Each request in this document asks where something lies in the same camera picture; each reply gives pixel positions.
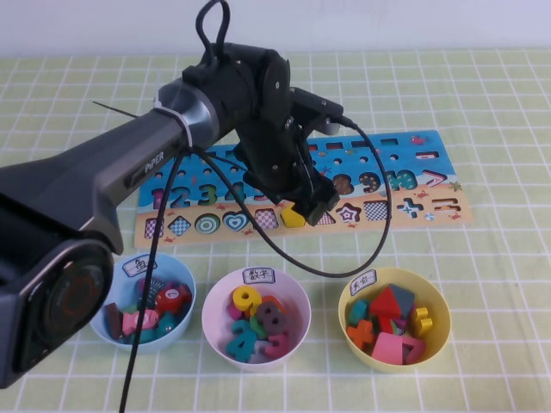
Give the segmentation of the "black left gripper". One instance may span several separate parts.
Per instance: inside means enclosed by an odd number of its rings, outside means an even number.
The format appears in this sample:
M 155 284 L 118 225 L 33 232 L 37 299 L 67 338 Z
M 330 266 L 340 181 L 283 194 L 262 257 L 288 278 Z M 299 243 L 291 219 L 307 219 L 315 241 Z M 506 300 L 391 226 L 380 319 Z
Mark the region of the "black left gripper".
M 274 202 L 291 200 L 295 211 L 310 226 L 339 201 L 328 177 L 314 170 L 301 126 L 289 116 L 281 125 L 248 120 L 237 127 L 236 157 L 248 169 L 247 182 Z

